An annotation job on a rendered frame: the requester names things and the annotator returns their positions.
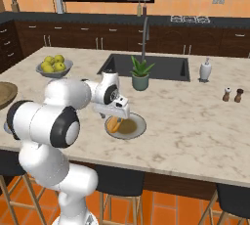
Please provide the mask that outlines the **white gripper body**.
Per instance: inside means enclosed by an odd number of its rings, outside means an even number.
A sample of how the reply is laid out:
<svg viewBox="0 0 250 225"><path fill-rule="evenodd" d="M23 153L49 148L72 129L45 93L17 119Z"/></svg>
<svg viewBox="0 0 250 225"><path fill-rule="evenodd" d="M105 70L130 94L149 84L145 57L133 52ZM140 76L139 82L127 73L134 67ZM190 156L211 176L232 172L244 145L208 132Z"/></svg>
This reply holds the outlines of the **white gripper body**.
<svg viewBox="0 0 250 225"><path fill-rule="evenodd" d="M124 107L116 107L114 105L94 104L94 111L97 113L113 115L125 119L130 116L129 105L125 105Z"/></svg>

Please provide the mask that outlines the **orange bun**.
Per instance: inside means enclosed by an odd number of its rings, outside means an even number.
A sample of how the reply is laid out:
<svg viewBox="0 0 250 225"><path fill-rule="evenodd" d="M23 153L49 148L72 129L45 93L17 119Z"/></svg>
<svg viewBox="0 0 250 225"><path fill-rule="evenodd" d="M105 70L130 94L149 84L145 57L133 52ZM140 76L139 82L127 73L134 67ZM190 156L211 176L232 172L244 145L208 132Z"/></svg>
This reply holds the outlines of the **orange bun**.
<svg viewBox="0 0 250 225"><path fill-rule="evenodd" d="M115 133L121 125L123 119L120 117L112 116L107 122L106 129L109 133Z"/></svg>

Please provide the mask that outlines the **grey bowl with brown inside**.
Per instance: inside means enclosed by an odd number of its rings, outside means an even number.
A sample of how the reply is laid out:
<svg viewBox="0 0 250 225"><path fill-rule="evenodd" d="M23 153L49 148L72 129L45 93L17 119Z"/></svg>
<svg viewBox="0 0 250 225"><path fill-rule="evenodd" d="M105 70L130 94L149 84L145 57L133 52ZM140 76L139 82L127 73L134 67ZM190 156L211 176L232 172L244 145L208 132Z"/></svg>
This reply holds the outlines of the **grey bowl with brown inside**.
<svg viewBox="0 0 250 225"><path fill-rule="evenodd" d="M107 130L107 123L109 122L110 117L106 120L104 124L104 128L106 129L106 133L114 138L130 140L135 139L141 135L143 135L146 131L146 121L136 113L131 112L130 116L127 119L124 119L120 124L119 128L116 132L110 133Z"/></svg>

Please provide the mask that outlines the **grey fruit bowl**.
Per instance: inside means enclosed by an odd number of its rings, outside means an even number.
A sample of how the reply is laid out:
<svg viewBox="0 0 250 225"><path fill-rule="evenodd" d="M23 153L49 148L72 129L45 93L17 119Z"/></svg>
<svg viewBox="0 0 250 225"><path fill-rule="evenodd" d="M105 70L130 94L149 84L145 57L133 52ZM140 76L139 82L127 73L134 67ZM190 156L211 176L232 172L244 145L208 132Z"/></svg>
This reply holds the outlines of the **grey fruit bowl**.
<svg viewBox="0 0 250 225"><path fill-rule="evenodd" d="M38 65L36 67L36 71L39 72L42 76L49 77L49 78L62 78L65 75L67 75L70 71L70 69L73 66L73 61L71 60L65 60L65 70L61 71L55 71L55 72L44 72L43 69L41 68L41 65Z"/></svg>

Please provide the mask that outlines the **brown wooden plate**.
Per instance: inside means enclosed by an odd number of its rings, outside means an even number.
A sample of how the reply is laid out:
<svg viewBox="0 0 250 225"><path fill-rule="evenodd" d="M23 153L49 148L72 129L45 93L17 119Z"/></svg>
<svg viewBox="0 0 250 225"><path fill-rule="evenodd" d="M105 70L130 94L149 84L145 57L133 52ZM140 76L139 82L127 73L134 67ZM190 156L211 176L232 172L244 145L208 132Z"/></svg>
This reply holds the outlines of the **brown wooden plate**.
<svg viewBox="0 0 250 225"><path fill-rule="evenodd" d="M11 82L0 82L0 110L10 105L18 94L18 87Z"/></svg>

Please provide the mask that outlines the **green plant in grey pot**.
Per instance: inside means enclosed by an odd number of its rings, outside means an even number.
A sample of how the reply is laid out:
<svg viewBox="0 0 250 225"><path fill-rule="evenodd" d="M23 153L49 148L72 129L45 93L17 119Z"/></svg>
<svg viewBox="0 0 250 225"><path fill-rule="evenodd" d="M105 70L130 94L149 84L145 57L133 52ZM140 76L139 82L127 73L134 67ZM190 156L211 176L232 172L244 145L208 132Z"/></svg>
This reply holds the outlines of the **green plant in grey pot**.
<svg viewBox="0 0 250 225"><path fill-rule="evenodd" d="M132 86L137 91L145 91L148 87L149 71L153 68L153 64L148 66L146 60L139 62L134 56L131 60L133 63Z"/></svg>

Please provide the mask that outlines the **dark sink basin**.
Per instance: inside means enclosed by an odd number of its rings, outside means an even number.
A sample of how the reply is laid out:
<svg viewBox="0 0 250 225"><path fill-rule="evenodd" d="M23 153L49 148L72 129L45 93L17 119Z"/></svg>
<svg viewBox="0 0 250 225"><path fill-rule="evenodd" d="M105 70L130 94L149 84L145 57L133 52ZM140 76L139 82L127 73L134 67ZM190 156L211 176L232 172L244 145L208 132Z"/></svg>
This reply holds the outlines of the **dark sink basin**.
<svg viewBox="0 0 250 225"><path fill-rule="evenodd" d="M146 65L151 64L153 68L149 71L149 77L152 79L190 82L187 58L146 56ZM104 70L111 70L120 76L131 77L132 68L131 54L111 54L99 69L98 74Z"/></svg>

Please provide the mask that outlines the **grey tap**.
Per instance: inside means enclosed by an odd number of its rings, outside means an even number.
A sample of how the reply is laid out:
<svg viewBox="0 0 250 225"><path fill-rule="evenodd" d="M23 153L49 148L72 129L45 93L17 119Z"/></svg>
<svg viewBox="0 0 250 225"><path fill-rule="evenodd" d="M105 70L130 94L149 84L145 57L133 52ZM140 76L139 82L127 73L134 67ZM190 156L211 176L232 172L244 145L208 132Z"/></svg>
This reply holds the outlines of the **grey tap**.
<svg viewBox="0 0 250 225"><path fill-rule="evenodd" d="M143 29L142 62L145 60L146 43L148 42L148 40L149 40L149 23L148 23L148 17L145 17L144 29Z"/></svg>

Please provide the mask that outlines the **dark wooden cupboard run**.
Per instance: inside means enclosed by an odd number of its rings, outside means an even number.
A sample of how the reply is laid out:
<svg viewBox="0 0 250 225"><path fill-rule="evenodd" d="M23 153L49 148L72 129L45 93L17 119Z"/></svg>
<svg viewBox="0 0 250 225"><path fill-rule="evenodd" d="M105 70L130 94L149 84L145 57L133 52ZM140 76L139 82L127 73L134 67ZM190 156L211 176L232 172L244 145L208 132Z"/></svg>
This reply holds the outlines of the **dark wooden cupboard run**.
<svg viewBox="0 0 250 225"><path fill-rule="evenodd" d="M0 23L0 73L42 47L145 50L150 53L250 58L250 29L8 21Z"/></svg>

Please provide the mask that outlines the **dark wooden island front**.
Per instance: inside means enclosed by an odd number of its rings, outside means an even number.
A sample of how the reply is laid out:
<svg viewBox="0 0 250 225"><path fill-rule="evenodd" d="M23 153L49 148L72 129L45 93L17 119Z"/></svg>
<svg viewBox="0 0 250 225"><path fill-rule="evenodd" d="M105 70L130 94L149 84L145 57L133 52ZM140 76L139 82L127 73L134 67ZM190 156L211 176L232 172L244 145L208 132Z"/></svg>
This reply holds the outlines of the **dark wooden island front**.
<svg viewBox="0 0 250 225"><path fill-rule="evenodd" d="M72 163L89 166L92 169L95 169L97 165L100 165L74 160ZM216 190L215 183L144 171L143 173L145 174L143 189L154 192L210 201Z"/></svg>

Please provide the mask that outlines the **white soap dispenser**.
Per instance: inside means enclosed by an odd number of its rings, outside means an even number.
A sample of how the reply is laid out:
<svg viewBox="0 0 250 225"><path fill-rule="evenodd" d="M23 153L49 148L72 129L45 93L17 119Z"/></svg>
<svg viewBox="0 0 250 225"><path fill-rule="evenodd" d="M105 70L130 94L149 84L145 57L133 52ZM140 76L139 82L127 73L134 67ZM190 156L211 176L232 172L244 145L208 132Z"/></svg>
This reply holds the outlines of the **white soap dispenser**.
<svg viewBox="0 0 250 225"><path fill-rule="evenodd" d="M199 80L201 82L207 82L208 78L211 74L212 66L210 64L209 59L206 59L204 63L201 64L199 70Z"/></svg>

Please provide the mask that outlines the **brown shaker with white cap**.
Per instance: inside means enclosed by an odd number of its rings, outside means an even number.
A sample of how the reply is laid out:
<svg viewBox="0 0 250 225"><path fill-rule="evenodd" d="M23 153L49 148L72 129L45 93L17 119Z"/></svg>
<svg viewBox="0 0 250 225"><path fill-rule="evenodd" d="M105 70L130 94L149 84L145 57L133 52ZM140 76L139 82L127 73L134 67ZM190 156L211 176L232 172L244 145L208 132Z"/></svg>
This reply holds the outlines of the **brown shaker with white cap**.
<svg viewBox="0 0 250 225"><path fill-rule="evenodd" d="M223 101L224 102L228 102L229 101L229 94L230 94L230 92L231 92L231 89L229 87L227 87L225 89L225 94L223 96Z"/></svg>

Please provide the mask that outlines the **hob with white grates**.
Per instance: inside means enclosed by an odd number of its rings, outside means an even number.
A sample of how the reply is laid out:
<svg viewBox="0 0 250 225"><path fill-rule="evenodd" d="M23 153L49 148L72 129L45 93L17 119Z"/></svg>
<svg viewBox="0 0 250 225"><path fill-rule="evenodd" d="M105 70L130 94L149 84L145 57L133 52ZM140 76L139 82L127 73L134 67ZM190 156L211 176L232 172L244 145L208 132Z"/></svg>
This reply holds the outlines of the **hob with white grates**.
<svg viewBox="0 0 250 225"><path fill-rule="evenodd" d="M204 16L171 16L171 23L210 23L210 19Z"/></svg>

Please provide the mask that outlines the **brown shaker with dark cap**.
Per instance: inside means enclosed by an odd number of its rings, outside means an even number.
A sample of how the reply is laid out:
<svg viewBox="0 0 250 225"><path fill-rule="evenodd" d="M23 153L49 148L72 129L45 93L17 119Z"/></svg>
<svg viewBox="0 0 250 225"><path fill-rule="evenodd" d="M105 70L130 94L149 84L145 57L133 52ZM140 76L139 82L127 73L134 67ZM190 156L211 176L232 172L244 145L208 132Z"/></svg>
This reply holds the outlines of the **brown shaker with dark cap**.
<svg viewBox="0 0 250 225"><path fill-rule="evenodd" d="M234 97L234 101L237 102L237 103L240 103L241 101L241 95L243 94L244 90L241 89L241 88L238 88L236 90L236 96Z"/></svg>

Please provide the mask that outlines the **wooden knife block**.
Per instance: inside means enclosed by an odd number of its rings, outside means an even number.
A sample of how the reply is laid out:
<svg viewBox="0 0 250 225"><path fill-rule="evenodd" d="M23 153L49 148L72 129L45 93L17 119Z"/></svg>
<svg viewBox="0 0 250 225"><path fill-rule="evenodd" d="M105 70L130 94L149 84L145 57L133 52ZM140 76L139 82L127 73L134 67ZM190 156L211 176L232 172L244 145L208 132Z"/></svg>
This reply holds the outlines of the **wooden knife block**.
<svg viewBox="0 0 250 225"><path fill-rule="evenodd" d="M12 0L11 7L13 12L17 13L20 10L20 6L17 0Z"/></svg>

